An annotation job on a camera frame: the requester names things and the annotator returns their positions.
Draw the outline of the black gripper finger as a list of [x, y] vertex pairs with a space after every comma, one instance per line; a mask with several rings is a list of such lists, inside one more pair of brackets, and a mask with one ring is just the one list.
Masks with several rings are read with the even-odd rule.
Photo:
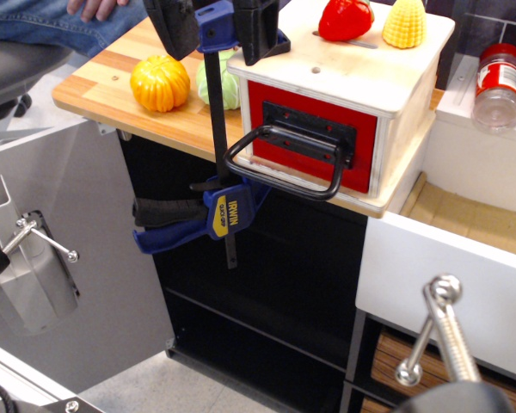
[[278, 46], [280, 2], [238, 0], [233, 2], [236, 35], [247, 66], [273, 56]]
[[187, 0], [144, 0], [148, 16], [169, 56], [183, 60], [199, 44], [194, 5]]

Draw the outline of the person's hand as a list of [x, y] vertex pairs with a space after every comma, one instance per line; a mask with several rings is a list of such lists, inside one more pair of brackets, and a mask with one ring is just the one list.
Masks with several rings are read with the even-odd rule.
[[117, 8], [127, 6], [129, 2], [129, 0], [69, 0], [66, 10], [69, 15], [79, 15], [83, 22], [90, 22], [93, 19], [103, 22]]

